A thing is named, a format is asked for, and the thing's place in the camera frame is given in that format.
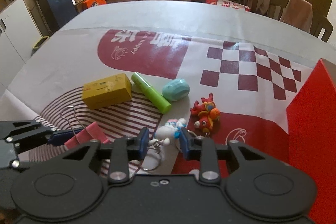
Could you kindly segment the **pink binder clip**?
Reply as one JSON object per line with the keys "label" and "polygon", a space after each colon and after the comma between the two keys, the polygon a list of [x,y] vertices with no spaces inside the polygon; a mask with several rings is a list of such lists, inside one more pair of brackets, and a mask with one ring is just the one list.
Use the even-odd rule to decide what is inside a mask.
{"label": "pink binder clip", "polygon": [[[88,126],[84,126],[77,117],[76,108],[74,106],[65,107],[61,111],[60,116],[63,120],[67,121],[73,134],[73,137],[64,143],[67,149],[72,149],[80,144],[84,144],[89,141],[99,141],[102,144],[107,144],[111,142],[107,138],[103,130],[100,128],[100,126],[97,124],[97,122],[93,122]],[[76,122],[80,125],[81,129],[74,128],[70,120],[70,116],[76,120]]]}

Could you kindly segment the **white storage cabinet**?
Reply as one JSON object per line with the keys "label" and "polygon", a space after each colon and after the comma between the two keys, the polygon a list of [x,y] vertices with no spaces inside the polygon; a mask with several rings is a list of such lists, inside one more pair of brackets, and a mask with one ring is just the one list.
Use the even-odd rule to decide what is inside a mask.
{"label": "white storage cabinet", "polygon": [[15,0],[1,11],[1,84],[7,87],[30,59],[41,38],[24,0]]}

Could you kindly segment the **chair with pink towel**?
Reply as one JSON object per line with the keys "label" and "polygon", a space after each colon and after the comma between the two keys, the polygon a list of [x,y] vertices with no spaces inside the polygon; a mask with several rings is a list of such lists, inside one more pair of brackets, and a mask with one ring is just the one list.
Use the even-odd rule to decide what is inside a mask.
{"label": "chair with pink towel", "polygon": [[267,16],[305,31],[327,43],[333,25],[306,0],[270,0]]}

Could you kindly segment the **red dragon keychain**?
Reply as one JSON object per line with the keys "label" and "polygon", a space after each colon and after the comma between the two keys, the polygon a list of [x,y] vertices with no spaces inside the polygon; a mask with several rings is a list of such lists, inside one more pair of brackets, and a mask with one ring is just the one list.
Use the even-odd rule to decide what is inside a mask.
{"label": "red dragon keychain", "polygon": [[213,129],[214,123],[218,122],[221,112],[214,102],[213,93],[209,93],[208,97],[202,97],[200,101],[195,101],[190,114],[196,118],[194,128],[202,132],[203,135],[209,136]]}

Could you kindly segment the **red printed rice bag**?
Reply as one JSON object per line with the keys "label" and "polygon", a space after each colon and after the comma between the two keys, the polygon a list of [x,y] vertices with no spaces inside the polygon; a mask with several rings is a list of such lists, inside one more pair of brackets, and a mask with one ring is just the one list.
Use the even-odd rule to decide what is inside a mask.
{"label": "red printed rice bag", "polygon": [[250,12],[250,8],[246,5],[242,5],[240,3],[232,2],[229,0],[206,0],[207,4],[215,5],[215,6],[221,6],[226,8],[232,8],[235,10],[243,10]]}

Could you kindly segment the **white bunny keychain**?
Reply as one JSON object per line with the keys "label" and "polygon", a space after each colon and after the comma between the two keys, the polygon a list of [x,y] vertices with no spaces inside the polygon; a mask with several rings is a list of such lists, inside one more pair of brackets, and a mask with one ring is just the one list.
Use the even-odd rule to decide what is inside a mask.
{"label": "white bunny keychain", "polygon": [[149,140],[148,151],[153,150],[154,153],[150,154],[157,164],[151,168],[146,168],[143,163],[139,166],[141,170],[145,172],[151,172],[156,170],[162,163],[162,147],[175,144],[175,141],[179,139],[179,135],[183,128],[186,128],[187,121],[185,118],[169,119],[163,126],[159,126],[154,132],[153,137]]}

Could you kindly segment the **black yellow trash bin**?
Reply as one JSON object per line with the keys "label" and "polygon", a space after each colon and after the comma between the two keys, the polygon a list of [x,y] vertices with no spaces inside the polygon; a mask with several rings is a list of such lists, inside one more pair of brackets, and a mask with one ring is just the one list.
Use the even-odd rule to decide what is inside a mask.
{"label": "black yellow trash bin", "polygon": [[32,52],[36,52],[43,43],[45,43],[50,37],[49,36],[42,36],[33,46]]}

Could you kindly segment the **red white patterned table mat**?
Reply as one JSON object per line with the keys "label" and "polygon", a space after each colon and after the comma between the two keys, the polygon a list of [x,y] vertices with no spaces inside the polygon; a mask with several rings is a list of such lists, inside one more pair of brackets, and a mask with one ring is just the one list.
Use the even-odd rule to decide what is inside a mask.
{"label": "red white patterned table mat", "polygon": [[288,159],[286,109],[311,68],[251,43],[132,30],[60,31],[26,62],[1,97],[1,120],[70,130],[36,144],[42,161],[93,137],[134,137],[146,127],[170,148],[149,151],[141,171],[194,173],[177,152],[185,127],[226,144]]}

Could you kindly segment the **green lip balm tube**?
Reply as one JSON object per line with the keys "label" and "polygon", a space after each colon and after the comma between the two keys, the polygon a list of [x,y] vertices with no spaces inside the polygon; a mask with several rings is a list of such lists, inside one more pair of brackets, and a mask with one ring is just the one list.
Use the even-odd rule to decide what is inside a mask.
{"label": "green lip balm tube", "polygon": [[161,114],[166,114],[171,109],[171,103],[167,101],[146,79],[138,72],[131,76],[131,80],[140,88],[147,99],[159,110]]}

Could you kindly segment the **teal egg-shaped toy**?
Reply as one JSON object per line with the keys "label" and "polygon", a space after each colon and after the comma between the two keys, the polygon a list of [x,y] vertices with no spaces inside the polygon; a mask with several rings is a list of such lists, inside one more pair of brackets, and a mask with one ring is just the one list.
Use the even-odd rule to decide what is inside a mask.
{"label": "teal egg-shaped toy", "polygon": [[190,92],[190,86],[184,79],[174,79],[162,88],[163,97],[169,102],[179,101]]}

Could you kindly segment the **yellow small box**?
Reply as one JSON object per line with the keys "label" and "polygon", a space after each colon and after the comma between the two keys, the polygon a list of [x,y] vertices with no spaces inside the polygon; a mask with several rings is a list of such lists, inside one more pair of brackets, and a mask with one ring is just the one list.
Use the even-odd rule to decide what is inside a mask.
{"label": "yellow small box", "polygon": [[84,84],[82,101],[96,110],[131,100],[131,83],[125,73]]}

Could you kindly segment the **orange gift box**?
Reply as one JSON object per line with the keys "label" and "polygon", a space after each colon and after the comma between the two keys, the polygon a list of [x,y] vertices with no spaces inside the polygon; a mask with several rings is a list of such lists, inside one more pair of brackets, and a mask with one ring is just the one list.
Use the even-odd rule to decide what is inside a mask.
{"label": "orange gift box", "polygon": [[105,5],[106,0],[85,0],[82,2],[81,6],[83,10],[86,10],[90,7],[95,7],[99,5]]}

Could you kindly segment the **red cardboard box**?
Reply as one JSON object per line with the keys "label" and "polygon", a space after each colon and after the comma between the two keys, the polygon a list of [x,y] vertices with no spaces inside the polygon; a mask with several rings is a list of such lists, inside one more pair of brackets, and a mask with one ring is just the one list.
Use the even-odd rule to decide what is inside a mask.
{"label": "red cardboard box", "polygon": [[317,186],[309,216],[335,223],[335,64],[320,59],[286,113],[289,162]]}

